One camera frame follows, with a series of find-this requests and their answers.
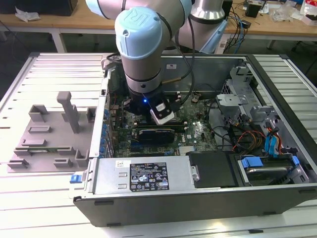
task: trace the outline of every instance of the blue drive latch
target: blue drive latch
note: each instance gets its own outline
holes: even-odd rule
[[[245,157],[244,159],[241,160],[241,162],[244,168],[263,166],[261,158],[257,156]]]

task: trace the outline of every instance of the black plastic cover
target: black plastic cover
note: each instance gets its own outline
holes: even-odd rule
[[[233,153],[223,151],[190,152],[191,166],[198,170],[195,188],[239,187],[243,182]]]

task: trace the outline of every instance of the gray 3d printed part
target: gray 3d printed part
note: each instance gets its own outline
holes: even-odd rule
[[[56,158],[54,165],[56,166],[56,168],[68,168],[72,167],[73,163],[69,158]]]
[[[29,128],[29,133],[50,133],[51,127],[50,126],[32,126]]]
[[[89,161],[96,109],[88,108],[86,112],[79,113],[75,107],[72,110],[79,125],[79,133],[74,133],[70,123],[64,121],[63,111],[48,112],[44,106],[32,107],[31,120],[8,162],[8,172],[85,170]]]
[[[68,122],[71,126],[71,129],[74,133],[79,132],[79,124],[77,119],[77,110],[74,110],[71,103],[71,93],[70,92],[59,92],[57,96],[57,101],[62,104],[66,117],[68,119]]]
[[[32,121],[40,122],[40,121],[44,121],[43,115],[47,113],[48,111],[46,110],[44,105],[33,105],[29,112],[29,115]]]

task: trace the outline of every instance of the red wire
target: red wire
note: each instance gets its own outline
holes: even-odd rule
[[[237,143],[239,143],[239,141],[242,139],[242,137],[243,137],[246,133],[250,133],[250,134],[252,134],[250,131],[245,131],[245,132],[243,132],[243,133],[242,133],[242,135],[239,137],[239,139],[238,139]]]

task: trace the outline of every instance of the white sticker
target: white sticker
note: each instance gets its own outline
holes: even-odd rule
[[[166,69],[177,69],[177,65],[176,64],[167,64]]]
[[[115,167],[116,168],[128,168],[130,167],[131,160],[116,160]]]

